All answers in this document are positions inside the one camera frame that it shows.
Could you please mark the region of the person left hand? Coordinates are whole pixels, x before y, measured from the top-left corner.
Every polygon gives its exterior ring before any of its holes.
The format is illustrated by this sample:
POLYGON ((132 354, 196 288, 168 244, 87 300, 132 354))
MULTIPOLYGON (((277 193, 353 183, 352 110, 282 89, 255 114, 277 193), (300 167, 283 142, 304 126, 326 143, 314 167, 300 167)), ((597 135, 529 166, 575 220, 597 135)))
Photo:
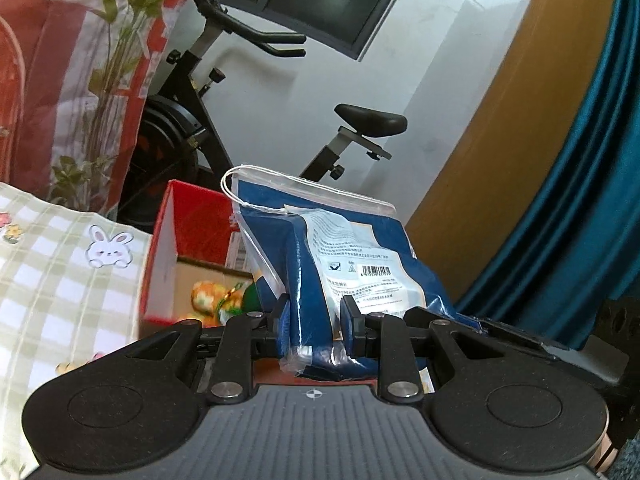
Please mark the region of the person left hand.
POLYGON ((597 474, 606 474, 615 462, 618 448, 612 442, 610 436, 605 434, 597 451, 590 458, 589 467, 597 474))

